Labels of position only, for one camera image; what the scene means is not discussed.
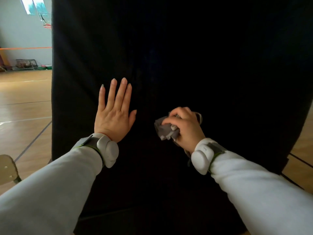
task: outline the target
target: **white wall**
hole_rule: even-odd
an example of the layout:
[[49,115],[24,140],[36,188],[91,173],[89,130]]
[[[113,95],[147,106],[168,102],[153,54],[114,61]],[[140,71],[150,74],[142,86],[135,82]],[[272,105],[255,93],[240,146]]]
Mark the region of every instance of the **white wall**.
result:
[[[51,0],[44,0],[51,13]],[[45,29],[38,15],[27,15],[21,0],[0,0],[0,46],[51,47],[51,30]],[[37,63],[52,64],[51,49],[6,50],[14,66],[14,59],[35,59]]]

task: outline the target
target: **gymnasium floor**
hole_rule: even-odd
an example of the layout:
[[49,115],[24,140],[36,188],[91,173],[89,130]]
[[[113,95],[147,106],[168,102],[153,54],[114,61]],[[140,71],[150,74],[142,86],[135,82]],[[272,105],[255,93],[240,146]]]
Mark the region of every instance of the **gymnasium floor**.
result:
[[[0,73],[0,154],[16,160],[21,179],[51,158],[51,73]],[[313,108],[291,153],[313,165]],[[313,168],[293,156],[289,159],[283,174],[313,193]],[[0,186],[0,194],[12,186]]]

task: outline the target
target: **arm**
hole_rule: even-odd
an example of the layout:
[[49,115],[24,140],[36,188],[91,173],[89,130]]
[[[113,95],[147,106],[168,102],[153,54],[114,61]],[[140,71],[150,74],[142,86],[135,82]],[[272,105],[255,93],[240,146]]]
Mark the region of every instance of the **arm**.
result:
[[119,142],[131,129],[136,111],[128,114],[131,85],[123,79],[115,97],[112,80],[107,106],[101,86],[93,137],[98,142],[73,149],[0,196],[0,231],[12,235],[69,235],[73,232],[96,175],[110,168]]
[[[165,123],[179,127],[181,135],[176,142],[192,153],[195,169],[206,174],[214,154],[208,153],[207,144],[214,141],[205,138],[196,116],[189,108],[179,107]],[[217,156],[210,169],[252,235],[312,234],[311,194],[230,151]]]

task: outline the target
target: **sleeve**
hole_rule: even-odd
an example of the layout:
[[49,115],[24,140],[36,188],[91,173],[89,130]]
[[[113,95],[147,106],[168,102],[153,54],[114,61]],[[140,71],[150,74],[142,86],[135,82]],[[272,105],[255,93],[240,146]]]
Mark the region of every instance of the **sleeve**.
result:
[[0,196],[0,231],[69,235],[102,169],[90,147],[72,149]]
[[252,235],[312,234],[311,194],[230,151],[217,156],[210,170]]

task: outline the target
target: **window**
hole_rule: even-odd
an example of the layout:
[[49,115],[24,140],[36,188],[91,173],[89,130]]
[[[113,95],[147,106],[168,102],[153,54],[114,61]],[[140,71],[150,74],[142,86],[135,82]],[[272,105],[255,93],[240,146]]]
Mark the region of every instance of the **window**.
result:
[[22,2],[27,15],[36,15],[36,10],[38,13],[48,13],[44,0],[22,0]]

